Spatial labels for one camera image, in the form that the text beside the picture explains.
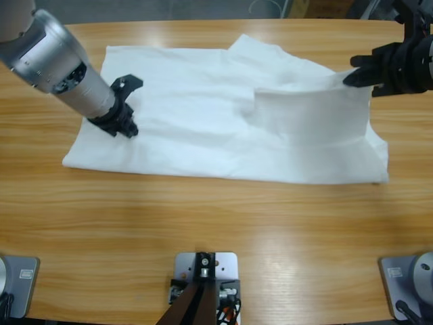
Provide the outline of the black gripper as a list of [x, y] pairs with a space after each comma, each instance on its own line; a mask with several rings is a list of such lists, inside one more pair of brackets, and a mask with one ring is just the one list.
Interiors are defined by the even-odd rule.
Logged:
[[88, 121], [112, 137], [119, 133], [127, 138], [132, 138], [139, 133], [133, 120], [133, 113], [134, 110], [124, 100], [116, 98], [113, 107], [109, 109], [107, 114], [97, 118], [89, 118]]
[[[380, 70], [369, 68], [375, 61]], [[372, 92], [375, 98], [424, 93], [430, 90], [430, 37], [375, 48], [372, 55], [353, 56], [350, 65], [358, 69], [342, 82], [349, 87], [378, 85]]]

